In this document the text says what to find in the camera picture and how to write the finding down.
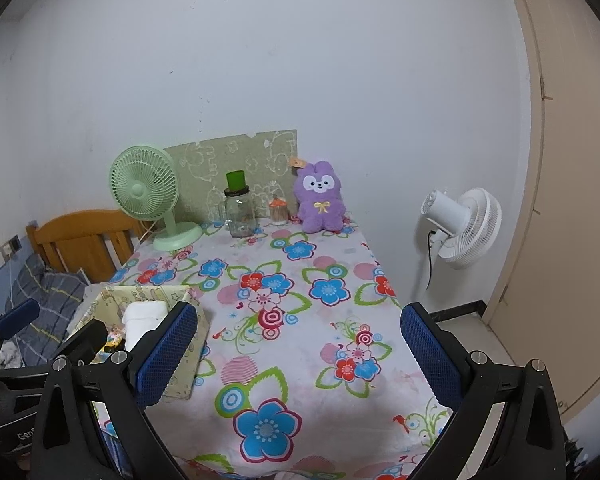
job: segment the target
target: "storage box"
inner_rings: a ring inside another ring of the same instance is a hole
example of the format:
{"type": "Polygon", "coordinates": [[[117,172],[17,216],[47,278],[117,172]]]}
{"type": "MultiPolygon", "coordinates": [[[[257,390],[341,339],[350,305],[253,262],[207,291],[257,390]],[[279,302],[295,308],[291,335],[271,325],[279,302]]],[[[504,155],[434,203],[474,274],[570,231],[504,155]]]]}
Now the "storage box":
{"type": "MultiPolygon", "coordinates": [[[[205,318],[202,307],[192,294],[190,287],[181,285],[151,285],[151,286],[113,286],[107,285],[102,289],[98,297],[91,303],[89,309],[83,318],[78,322],[75,331],[79,330],[91,319],[99,319],[108,330],[115,326],[123,327],[122,315],[130,303],[134,301],[165,301],[171,310],[175,304],[180,301],[187,301],[196,307],[198,314],[198,329],[196,335],[189,343],[189,347],[184,352],[180,364],[169,381],[169,385],[164,391],[168,397],[177,399],[189,399],[200,354],[205,345],[206,336],[209,332],[209,323],[205,318]]],[[[97,362],[102,359],[96,356],[97,362]]]]}

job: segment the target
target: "silver screw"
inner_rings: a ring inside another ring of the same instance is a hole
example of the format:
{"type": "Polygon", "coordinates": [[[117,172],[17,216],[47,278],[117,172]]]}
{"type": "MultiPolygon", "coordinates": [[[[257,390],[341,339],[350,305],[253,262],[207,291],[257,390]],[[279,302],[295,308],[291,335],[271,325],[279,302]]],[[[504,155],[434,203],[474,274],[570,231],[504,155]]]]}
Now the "silver screw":
{"type": "Polygon", "coordinates": [[[545,366],[544,363],[540,360],[540,359],[531,359],[531,367],[536,371],[536,372],[544,372],[545,370],[545,366]]]}
{"type": "Polygon", "coordinates": [[[66,359],[64,357],[59,357],[58,359],[56,359],[54,361],[54,363],[51,365],[51,367],[56,371],[59,372],[60,370],[62,370],[64,367],[66,366],[66,359]]]}
{"type": "Polygon", "coordinates": [[[477,365],[483,365],[487,362],[487,354],[484,352],[480,352],[479,350],[475,352],[471,352],[471,361],[476,363],[477,365]]]}
{"type": "Polygon", "coordinates": [[[117,352],[113,352],[111,356],[111,361],[115,365],[119,365],[120,363],[125,362],[126,360],[126,352],[123,350],[118,350],[117,352]]]}

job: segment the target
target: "stuffed animal's ear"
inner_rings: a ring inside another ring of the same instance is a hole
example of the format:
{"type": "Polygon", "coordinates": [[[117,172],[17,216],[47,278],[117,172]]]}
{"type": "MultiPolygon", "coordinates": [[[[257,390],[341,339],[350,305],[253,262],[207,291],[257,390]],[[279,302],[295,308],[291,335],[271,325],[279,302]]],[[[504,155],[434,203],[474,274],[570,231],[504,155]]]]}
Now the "stuffed animal's ear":
{"type": "Polygon", "coordinates": [[[327,162],[326,160],[321,160],[320,162],[315,163],[314,173],[320,173],[320,176],[324,174],[330,174],[331,176],[333,176],[333,166],[330,162],[327,162]]]}
{"type": "Polygon", "coordinates": [[[298,168],[298,176],[305,176],[315,173],[315,166],[310,162],[304,168],[298,168]]]}

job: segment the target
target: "wooden bed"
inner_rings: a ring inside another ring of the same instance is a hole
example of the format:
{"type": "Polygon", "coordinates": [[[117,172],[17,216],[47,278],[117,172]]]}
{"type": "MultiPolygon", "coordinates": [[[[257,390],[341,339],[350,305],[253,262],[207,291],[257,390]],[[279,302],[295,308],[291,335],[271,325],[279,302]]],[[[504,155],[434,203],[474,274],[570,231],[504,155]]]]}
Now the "wooden bed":
{"type": "Polygon", "coordinates": [[[27,226],[33,250],[58,272],[84,270],[93,282],[107,282],[116,272],[105,237],[124,264],[133,254],[131,235],[140,238],[142,224],[120,210],[93,209],[55,218],[42,227],[27,226]]]}

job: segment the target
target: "table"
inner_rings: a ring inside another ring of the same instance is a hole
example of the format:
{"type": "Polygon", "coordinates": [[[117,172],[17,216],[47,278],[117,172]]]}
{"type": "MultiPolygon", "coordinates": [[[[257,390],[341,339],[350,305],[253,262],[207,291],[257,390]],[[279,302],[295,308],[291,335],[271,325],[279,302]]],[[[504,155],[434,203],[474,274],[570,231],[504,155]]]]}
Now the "table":
{"type": "Polygon", "coordinates": [[[176,253],[150,244],[111,280],[183,284],[211,330],[189,400],[147,408],[187,474],[405,479],[450,412],[400,334],[400,303],[357,224],[307,235],[222,224],[176,253]]]}

